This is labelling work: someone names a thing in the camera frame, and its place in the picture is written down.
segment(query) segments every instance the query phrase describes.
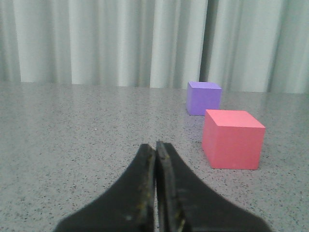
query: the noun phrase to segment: block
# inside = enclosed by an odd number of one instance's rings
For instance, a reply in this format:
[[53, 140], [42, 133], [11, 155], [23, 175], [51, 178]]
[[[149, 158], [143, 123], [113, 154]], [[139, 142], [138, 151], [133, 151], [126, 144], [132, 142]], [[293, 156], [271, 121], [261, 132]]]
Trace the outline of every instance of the block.
[[190, 115], [205, 115], [206, 109], [219, 109], [222, 89], [216, 83], [188, 82], [187, 111]]
[[265, 130], [246, 111], [206, 110], [202, 148], [212, 168], [256, 170]]

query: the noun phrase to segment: cube face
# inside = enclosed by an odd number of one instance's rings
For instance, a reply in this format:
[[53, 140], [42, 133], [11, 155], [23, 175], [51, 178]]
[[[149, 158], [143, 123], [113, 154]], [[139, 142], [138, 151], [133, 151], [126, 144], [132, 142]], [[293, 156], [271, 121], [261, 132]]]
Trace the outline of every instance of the cube face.
[[211, 82], [188, 82], [187, 110], [190, 115], [205, 115], [206, 109], [219, 109], [222, 89]]
[[212, 168], [258, 168], [265, 127], [245, 111], [207, 110], [202, 148]]

